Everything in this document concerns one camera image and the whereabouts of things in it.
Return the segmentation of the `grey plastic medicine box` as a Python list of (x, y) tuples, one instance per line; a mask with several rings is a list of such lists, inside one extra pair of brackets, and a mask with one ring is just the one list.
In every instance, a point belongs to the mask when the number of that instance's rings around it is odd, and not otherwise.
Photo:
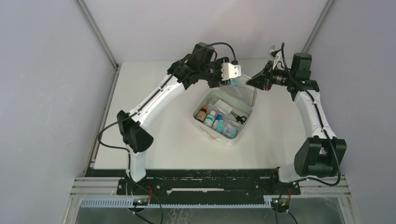
[[(207, 136), (207, 138), (212, 139), (212, 140), (214, 140), (216, 142), (222, 143), (222, 144), (224, 144), (226, 146), (233, 146), (242, 137), (242, 134), (244, 132), (244, 128), (247, 126), (249, 117), (253, 113), (253, 107), (245, 104), (241, 100), (239, 100), (239, 99), (235, 98), (234, 96), (232, 96), (230, 93), (228, 93), (228, 90), (229, 90), (229, 87), (226, 87), (226, 88), (223, 88), (223, 89), (215, 88), (215, 89), (209, 90), (206, 93), (206, 95), (202, 98), (202, 100), (194, 108), (194, 110), (192, 111), (192, 116), (191, 117), (192, 117), (193, 125), (196, 126), (197, 129), (203, 133), (203, 135)], [(232, 111), (235, 112), (236, 114), (238, 114), (240, 116), (246, 116), (247, 117), (247, 121), (244, 124), (242, 124), (242, 128), (239, 130), (239, 132), (237, 133), (237, 135), (233, 139), (229, 139), (229, 138), (225, 137), (221, 133), (221, 131), (222, 131), (222, 128), (223, 128), (223, 124), (226, 121), (232, 120), (232, 121), (236, 122), (236, 119), (231, 114), (223, 114), (221, 111), (219, 111), (218, 109), (213, 107), (214, 103), (217, 100), (219, 100), (219, 99), (221, 99), (222, 101), (224, 101), (225, 103), (230, 105), (233, 108)], [(216, 111), (216, 116), (218, 114), (222, 115), (222, 120), (220, 121), (217, 130), (213, 130), (212, 127), (209, 128), (208, 126), (204, 125), (204, 123), (201, 123), (201, 122), (195, 120), (195, 116), (196, 116), (197, 112), (204, 105), (206, 105), (208, 107), (207, 115), (209, 114), (209, 112), (211, 110), (215, 110)]]

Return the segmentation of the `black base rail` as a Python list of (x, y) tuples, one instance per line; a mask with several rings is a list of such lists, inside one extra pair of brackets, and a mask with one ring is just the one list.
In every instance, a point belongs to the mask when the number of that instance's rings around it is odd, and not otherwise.
[(137, 184), (127, 181), (125, 170), (89, 169), (86, 177), (114, 177), (116, 194), (148, 205), (228, 206), (264, 204), (268, 196), (300, 195), (297, 183), (279, 181), (271, 169), (148, 169)]

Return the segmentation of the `right circuit board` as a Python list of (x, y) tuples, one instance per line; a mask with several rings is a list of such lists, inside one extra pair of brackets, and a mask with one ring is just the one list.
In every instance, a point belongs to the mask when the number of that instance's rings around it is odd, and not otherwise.
[(273, 201), (271, 202), (271, 205), (273, 206), (273, 208), (275, 208), (277, 205), (281, 208), (285, 208), (285, 207), (289, 207), (290, 206), (290, 199), (287, 198), (273, 198)]

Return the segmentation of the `blue cotton ball pack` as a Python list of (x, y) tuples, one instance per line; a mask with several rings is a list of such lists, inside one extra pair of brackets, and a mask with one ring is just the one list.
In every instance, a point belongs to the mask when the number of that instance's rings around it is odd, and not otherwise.
[(245, 89), (238, 86), (234, 79), (230, 80), (228, 93), (230, 93), (232, 96), (239, 100), (247, 99), (247, 97), (245, 96)]

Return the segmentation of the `teal bagged bandage pack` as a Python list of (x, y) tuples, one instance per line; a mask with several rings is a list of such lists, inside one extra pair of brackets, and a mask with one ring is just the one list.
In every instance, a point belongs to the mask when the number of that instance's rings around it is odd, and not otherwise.
[(223, 128), (221, 133), (229, 138), (229, 139), (233, 139), (235, 138), (235, 136), (237, 135), (237, 133), (239, 132), (239, 130), (242, 128), (242, 124), (232, 121), (232, 120), (228, 120), (223, 124)]

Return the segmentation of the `clear plastic swab pack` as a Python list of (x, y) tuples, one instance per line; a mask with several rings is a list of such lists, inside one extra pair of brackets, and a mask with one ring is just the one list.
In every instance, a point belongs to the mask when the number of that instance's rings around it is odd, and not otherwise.
[(221, 99), (217, 100), (214, 103), (213, 107), (215, 107), (216, 109), (221, 111), (223, 114), (230, 114), (232, 112), (232, 110), (233, 110), (233, 108), (230, 105), (228, 105), (227, 103), (225, 103)]

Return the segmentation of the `black handled medical scissors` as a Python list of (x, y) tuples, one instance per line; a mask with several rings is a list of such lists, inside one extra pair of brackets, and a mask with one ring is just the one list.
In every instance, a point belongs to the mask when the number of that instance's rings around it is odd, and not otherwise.
[(244, 124), (247, 121), (247, 117), (246, 116), (240, 116), (238, 114), (236, 114), (235, 112), (230, 112), (232, 116), (235, 117), (236, 122), (240, 123), (240, 124)]

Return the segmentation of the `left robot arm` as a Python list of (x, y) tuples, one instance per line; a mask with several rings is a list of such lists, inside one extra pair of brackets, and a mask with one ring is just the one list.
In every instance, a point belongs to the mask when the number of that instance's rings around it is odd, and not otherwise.
[(197, 43), (193, 51), (174, 62), (159, 85), (135, 108), (117, 114), (117, 124), (129, 156), (127, 176), (128, 189), (139, 195), (145, 191), (146, 151), (154, 138), (147, 132), (155, 117), (176, 96), (186, 91), (199, 80), (205, 80), (210, 87), (227, 82), (226, 68), (238, 61), (231, 45), (225, 42)]

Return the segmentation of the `left circuit board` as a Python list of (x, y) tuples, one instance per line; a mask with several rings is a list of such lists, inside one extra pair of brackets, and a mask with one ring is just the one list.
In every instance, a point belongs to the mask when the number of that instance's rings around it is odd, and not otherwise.
[(147, 206), (149, 204), (149, 200), (147, 199), (136, 199), (133, 202), (133, 206)]

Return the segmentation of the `brown bottle orange cap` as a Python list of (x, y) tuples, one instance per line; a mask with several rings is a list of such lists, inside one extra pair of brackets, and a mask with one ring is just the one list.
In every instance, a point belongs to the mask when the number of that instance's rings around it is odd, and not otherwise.
[(208, 107), (207, 107), (206, 105), (204, 105), (204, 106), (197, 112), (197, 114), (196, 114), (196, 116), (195, 116), (195, 120), (197, 120), (197, 121), (203, 123), (204, 120), (205, 120), (205, 118), (206, 118), (206, 116), (207, 116), (207, 110), (208, 110)]

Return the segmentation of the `white bottle green label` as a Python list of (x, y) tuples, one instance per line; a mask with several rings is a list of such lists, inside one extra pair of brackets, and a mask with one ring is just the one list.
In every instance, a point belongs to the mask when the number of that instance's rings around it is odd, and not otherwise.
[(211, 110), (209, 112), (209, 114), (206, 116), (205, 120), (204, 120), (204, 125), (208, 126), (209, 128), (212, 127), (214, 121), (216, 118), (216, 111), (215, 110)]

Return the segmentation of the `grey box lid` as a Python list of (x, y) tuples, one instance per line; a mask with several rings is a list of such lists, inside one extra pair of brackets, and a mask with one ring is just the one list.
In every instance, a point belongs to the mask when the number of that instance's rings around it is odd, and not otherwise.
[(246, 81), (248, 81), (250, 78), (251, 77), (249, 77), (249, 76), (241, 75), (238, 78), (234, 78), (234, 80), (238, 86), (245, 89), (245, 96), (247, 97), (247, 99), (241, 100), (241, 101), (251, 107), (254, 107), (255, 101), (256, 101), (257, 90), (256, 90), (256, 88), (254, 88), (252, 86), (246, 85)]

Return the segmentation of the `circuit board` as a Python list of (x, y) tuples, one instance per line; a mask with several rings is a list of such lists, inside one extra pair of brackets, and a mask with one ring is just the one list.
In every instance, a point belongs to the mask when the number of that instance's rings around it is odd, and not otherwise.
[(277, 205), (281, 208), (285, 208), (285, 207), (289, 207), (290, 206), (290, 199), (287, 198), (273, 198), (273, 201), (271, 202), (271, 205), (273, 206), (273, 208), (275, 208)]
[(149, 204), (149, 200), (147, 199), (136, 199), (133, 202), (133, 206), (147, 206)]

